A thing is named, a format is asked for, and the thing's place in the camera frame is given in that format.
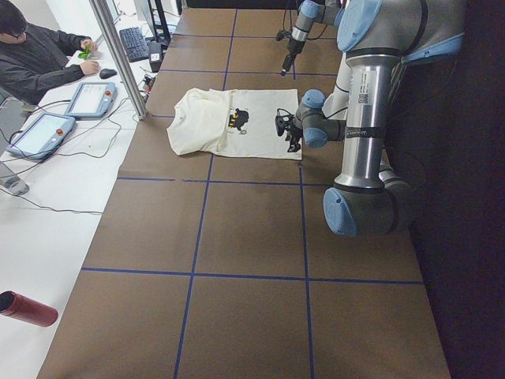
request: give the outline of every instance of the person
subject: person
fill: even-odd
[[[98,73],[99,63],[66,66],[76,51],[96,51],[87,36],[28,23],[9,0],[0,0],[0,87],[28,104],[38,104],[52,88]]]

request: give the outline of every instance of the person's hand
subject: person's hand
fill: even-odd
[[[90,51],[97,51],[98,50],[98,45],[96,43],[94,43],[92,40],[90,39],[83,39],[81,42],[80,42],[80,47],[82,48],[82,50],[84,50],[86,47],[90,50]]]
[[[93,75],[94,73],[98,73],[100,69],[100,64],[97,61],[85,61],[79,66],[84,75]]]

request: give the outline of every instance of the black jacket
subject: black jacket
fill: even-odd
[[[25,42],[0,42],[0,87],[37,104],[48,90],[84,76],[78,65],[65,66],[67,56],[82,50],[80,42],[87,38],[28,24]]]

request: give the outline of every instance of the black sleeve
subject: black sleeve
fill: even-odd
[[[54,31],[42,28],[42,31],[54,42],[56,46],[67,56],[73,55],[77,50],[81,50],[80,43],[83,39],[91,39],[87,36],[77,36],[75,34],[65,33],[61,30]]]
[[[33,73],[14,62],[0,61],[0,86],[12,96],[30,104],[37,104],[47,91],[60,85],[78,81],[84,74],[78,65],[71,65],[50,73]]]

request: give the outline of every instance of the black mouse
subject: black mouse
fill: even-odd
[[[115,69],[102,69],[100,71],[100,79],[107,79],[108,77],[113,77],[116,73],[118,73]]]

